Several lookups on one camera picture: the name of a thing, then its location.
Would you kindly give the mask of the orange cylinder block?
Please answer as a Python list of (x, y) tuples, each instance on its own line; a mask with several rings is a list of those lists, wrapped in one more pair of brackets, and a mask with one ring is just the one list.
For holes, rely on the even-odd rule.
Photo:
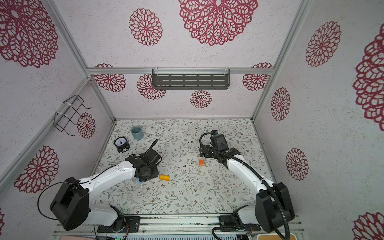
[(168, 181), (170, 180), (170, 176), (167, 176), (167, 175), (160, 175), (160, 176), (159, 176), (159, 179), (168, 182)]

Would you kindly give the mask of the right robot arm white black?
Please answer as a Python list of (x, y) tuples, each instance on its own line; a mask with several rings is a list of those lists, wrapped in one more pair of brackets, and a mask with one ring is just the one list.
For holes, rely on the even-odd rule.
[(253, 205), (234, 211), (232, 229), (261, 228), (267, 233), (275, 232), (281, 239), (290, 239), (289, 222), (295, 218), (290, 193), (283, 183), (274, 183), (259, 174), (235, 148), (219, 151), (209, 145), (200, 146), (200, 155), (214, 158), (233, 172), (256, 196)]

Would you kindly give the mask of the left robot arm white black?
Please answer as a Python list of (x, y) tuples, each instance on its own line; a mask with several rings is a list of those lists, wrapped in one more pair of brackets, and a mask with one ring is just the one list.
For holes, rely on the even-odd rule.
[(62, 183), (50, 210), (66, 231), (89, 224), (120, 232), (126, 226), (125, 215), (115, 206), (93, 205), (90, 200), (123, 181), (137, 178), (140, 182), (146, 182), (156, 178), (159, 175), (157, 166), (161, 161), (160, 155), (150, 158), (130, 156), (96, 176), (80, 180), (70, 177)]

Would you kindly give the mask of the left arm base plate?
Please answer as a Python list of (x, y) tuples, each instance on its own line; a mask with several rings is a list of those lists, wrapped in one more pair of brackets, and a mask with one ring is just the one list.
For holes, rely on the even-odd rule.
[(137, 233), (139, 231), (139, 226), (141, 222), (141, 217), (125, 216), (125, 219), (118, 218), (115, 223), (111, 226), (106, 227), (99, 225), (96, 232), (97, 233)]

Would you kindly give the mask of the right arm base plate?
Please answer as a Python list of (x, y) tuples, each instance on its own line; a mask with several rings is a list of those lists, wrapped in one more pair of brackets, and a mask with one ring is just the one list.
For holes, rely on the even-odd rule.
[(238, 232), (252, 232), (260, 231), (260, 225), (252, 225), (250, 227), (245, 227), (241, 220), (235, 215), (220, 215), (219, 216), (220, 228), (223, 232), (238, 231)]

